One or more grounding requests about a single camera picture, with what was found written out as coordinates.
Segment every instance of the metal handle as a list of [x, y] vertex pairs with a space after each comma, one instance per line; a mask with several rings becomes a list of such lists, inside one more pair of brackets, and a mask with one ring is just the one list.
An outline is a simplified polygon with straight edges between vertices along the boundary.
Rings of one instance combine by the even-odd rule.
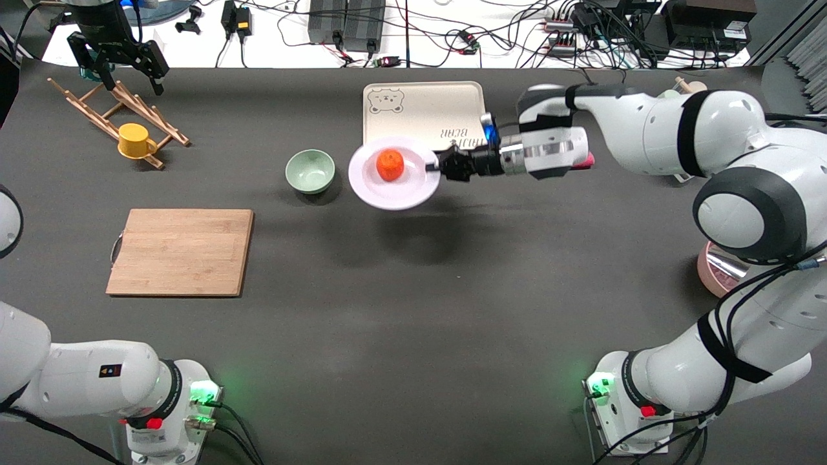
[[117, 259], [116, 255], [121, 252], [121, 248], [119, 247], [121, 242], [123, 242], [123, 231], [117, 235], [115, 243], [112, 244], [112, 252], [109, 253], [109, 263], [111, 263], [112, 266], [115, 266], [115, 260]]

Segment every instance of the yellow mug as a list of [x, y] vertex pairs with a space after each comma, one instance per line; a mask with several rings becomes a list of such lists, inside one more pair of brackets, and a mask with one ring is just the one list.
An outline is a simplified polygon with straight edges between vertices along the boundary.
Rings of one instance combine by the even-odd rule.
[[145, 127], [128, 122], [117, 129], [117, 151], [126, 158], [140, 160], [154, 155], [158, 151], [158, 144], [150, 139], [150, 133]]

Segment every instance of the green bowl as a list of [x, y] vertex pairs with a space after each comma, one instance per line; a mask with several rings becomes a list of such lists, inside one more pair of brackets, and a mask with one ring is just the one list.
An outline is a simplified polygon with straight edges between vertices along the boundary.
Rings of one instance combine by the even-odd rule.
[[333, 158], [320, 150], [306, 150], [293, 155], [284, 168], [287, 182], [302, 194], [320, 194], [333, 182], [336, 165]]

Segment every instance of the tabletop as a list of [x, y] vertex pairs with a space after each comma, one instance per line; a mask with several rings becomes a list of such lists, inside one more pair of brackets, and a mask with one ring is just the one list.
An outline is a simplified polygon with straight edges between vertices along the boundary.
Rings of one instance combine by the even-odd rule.
[[[26, 230], [0, 262], [0, 296], [45, 321], [55, 342], [135, 340], [201, 362], [268, 463], [585, 465], [580, 380], [607, 352], [667, 343], [714, 305], [694, 266], [704, 238], [691, 204], [702, 180], [624, 171], [585, 114], [575, 123], [590, 134], [591, 170], [443, 181], [427, 203], [395, 213], [349, 187], [366, 85], [475, 80], [502, 123], [528, 86], [579, 84], [577, 72], [173, 70], [161, 97], [137, 72], [119, 73], [193, 145], [167, 146], [163, 171], [119, 156], [46, 78], [78, 94], [91, 84], [26, 60], [0, 130], [0, 179]], [[627, 83], [657, 94], [675, 75], [634, 71]], [[762, 100], [760, 75], [691, 78]], [[91, 104], [108, 108], [98, 97]], [[337, 163], [318, 199], [284, 179], [287, 160], [307, 148]], [[241, 296], [105, 295], [112, 244], [135, 208], [253, 209]], [[822, 463], [825, 348], [813, 358], [794, 386], [727, 409], [710, 427], [705, 463]], [[109, 428], [121, 428], [101, 417], [56, 423], [106, 448]], [[27, 424], [0, 424], [0, 437], [3, 465], [98, 463]], [[213, 434], [201, 463], [244, 462]]]
[[[552, 36], [543, 31], [544, 17], [547, 8], [556, 12], [572, 5], [571, 0], [541, 0], [532, 2], [520, 1], [490, 1], [490, 0], [451, 0], [447, 5], [441, 5], [434, 0], [409, 0], [409, 35], [411, 60], [422, 65], [440, 65], [445, 68], [571, 68], [574, 60], [558, 60], [552, 57], [535, 58], [534, 51], [539, 50], [544, 41]], [[153, 26], [144, 27], [145, 40], [154, 39], [159, 42], [167, 63], [172, 68], [241, 68], [241, 44], [237, 37], [233, 37], [225, 44], [225, 34], [219, 22], [221, 19], [223, 0], [197, 1], [196, 5], [203, 10], [203, 15], [196, 21], [201, 33], [178, 33], [175, 30], [176, 22], [189, 19], [189, 13], [184, 12], [178, 17]], [[337, 56], [332, 46], [303, 45], [309, 40], [307, 32], [310, 0], [238, 0], [237, 6], [246, 6], [251, 9], [253, 35], [245, 41], [244, 64], [250, 68], [338, 68], [343, 60]], [[528, 14], [518, 24], [505, 28], [514, 20], [514, 15], [522, 11]], [[405, 57], [405, 1], [385, 1], [385, 25], [383, 28], [382, 45], [379, 56], [397, 55]], [[495, 31], [499, 36], [510, 39], [514, 44], [505, 48], [498, 46], [490, 36], [480, 38], [480, 53], [478, 55], [460, 55], [456, 52], [447, 52], [446, 38], [443, 35], [451, 30], [468, 28], [476, 34], [481, 34], [483, 28]], [[66, 37], [77, 31], [76, 25], [58, 26], [43, 55], [43, 61], [57, 65], [77, 66]], [[132, 28], [133, 35], [138, 37], [136, 27]], [[447, 38], [450, 44], [454, 36]], [[578, 44], [582, 49], [586, 42], [579, 36]], [[585, 67], [610, 67], [613, 63], [618, 67], [637, 67], [635, 61], [625, 47], [615, 48], [614, 55], [605, 51], [592, 51], [580, 56], [577, 65]], [[351, 53], [354, 60], [366, 60], [366, 53]], [[658, 63], [662, 68], [679, 68], [696, 65], [700, 67], [701, 58], [713, 57], [711, 50], [705, 52], [697, 50], [674, 50], [670, 56]], [[734, 67], [746, 63], [749, 53], [746, 49], [728, 60], [727, 66]], [[359, 61], [352, 66], [363, 66]]]

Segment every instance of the white table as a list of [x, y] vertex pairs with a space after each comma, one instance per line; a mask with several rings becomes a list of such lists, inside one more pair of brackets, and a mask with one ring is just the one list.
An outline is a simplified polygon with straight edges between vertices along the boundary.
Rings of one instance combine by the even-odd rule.
[[[397, 9], [397, 2], [404, 8], [404, 0], [387, 0], [386, 2], [385, 20], [387, 23], [385, 23], [383, 30], [384, 35], [381, 50], [376, 57], [386, 55], [397, 55], [400, 58], [405, 57], [405, 22], [400, 15], [400, 10]], [[515, 5], [531, 3], [530, 0], [502, 0], [502, 2], [513, 3]], [[266, 7], [284, 4], [280, 0], [256, 0], [256, 3]], [[309, 0], [298, 0], [296, 3], [296, 10], [298, 12], [306, 12], [309, 9]], [[562, 4], [562, 0], [557, 0], [551, 3], [551, 7]], [[277, 25], [279, 19], [281, 19], [280, 28], [284, 33], [284, 40], [287, 41], [288, 44], [303, 44], [308, 42], [307, 15], [289, 14], [288, 12], [275, 10], [262, 11], [254, 5], [248, 4], [247, 6], [251, 8], [253, 30], [253, 36], [247, 37], [245, 42], [245, 62], [248, 67], [337, 68], [342, 65], [342, 60], [330, 50], [326, 50], [324, 46], [287, 46], [283, 42]], [[525, 9], [525, 7], [491, 5], [480, 0], [452, 0], [446, 6], [441, 6], [434, 0], [409, 0], [409, 6], [411, 9], [411, 14], [409, 15], [410, 23], [424, 31], [436, 33], [445, 33], [451, 29], [462, 29], [463, 26], [454, 22], [421, 17], [415, 13], [457, 19], [493, 29], [507, 24], [516, 12]], [[182, 22], [189, 18], [187, 12], [167, 22], [144, 27], [145, 40], [147, 38], [154, 38], [162, 44], [164, 57], [171, 68], [212, 68], [215, 66], [218, 52], [222, 49], [225, 41], [224, 30], [219, 22], [221, 19], [223, 0], [216, 0], [201, 8], [203, 15], [197, 20], [198, 26], [201, 28], [200, 35], [192, 32], [178, 33], [175, 30], [174, 24], [176, 22]], [[526, 48], [536, 50], [548, 36], [548, 34], [543, 31], [542, 23], [543, 14], [540, 13], [534, 15], [531, 19], [523, 21], [520, 25], [516, 42], [521, 45], [525, 42]], [[74, 56], [66, 42], [66, 37], [77, 30], [78, 27], [76, 25], [58, 26], [43, 55], [43, 61], [57, 65], [76, 66]], [[135, 37], [137, 37], [137, 28], [133, 28], [133, 32]], [[497, 31], [497, 33], [505, 36], [506, 30], [503, 29]], [[444, 46], [444, 40], [441, 37], [433, 37], [433, 40], [440, 46]], [[522, 58], [519, 58], [521, 55], [520, 47], [515, 47], [511, 51], [501, 50], [494, 44], [494, 41], [490, 37], [480, 38], [480, 45], [482, 65], [484, 68], [515, 68], [531, 56], [530, 52], [524, 52]], [[447, 55], [447, 52], [434, 44], [431, 38], [413, 29], [410, 30], [410, 50], [411, 60], [424, 65], [438, 65], [445, 60]], [[701, 58], [703, 54], [703, 52], [697, 52], [698, 58]], [[350, 55], [355, 60], [365, 60], [367, 58], [367, 54], [365, 53], [353, 53]], [[627, 61], [632, 65], [636, 65], [636, 61], [631, 54], [627, 54], [627, 56]], [[539, 63], [541, 58], [542, 56], [538, 56], [536, 62]], [[748, 58], [748, 52], [742, 50], [741, 53], [730, 59], [727, 65], [740, 66], [743, 65]], [[608, 67], [611, 60], [607, 53], [590, 52], [590, 62], [594, 67], [598, 67], [599, 63], [603, 63]], [[692, 60], [688, 56], [673, 51], [672, 56], [659, 62], [658, 66], [661, 68], [679, 68], [688, 66], [691, 62]], [[588, 66], [584, 60], [578, 60], [578, 65]], [[237, 36], [233, 36], [220, 59], [219, 66], [224, 68], [241, 68], [241, 47]], [[540, 65], [542, 68], [571, 68], [572, 66], [573, 63], [571, 60], [566, 62], [551, 57], [543, 60]], [[443, 67], [478, 68], [480, 67], [480, 57], [478, 55], [451, 53]]]

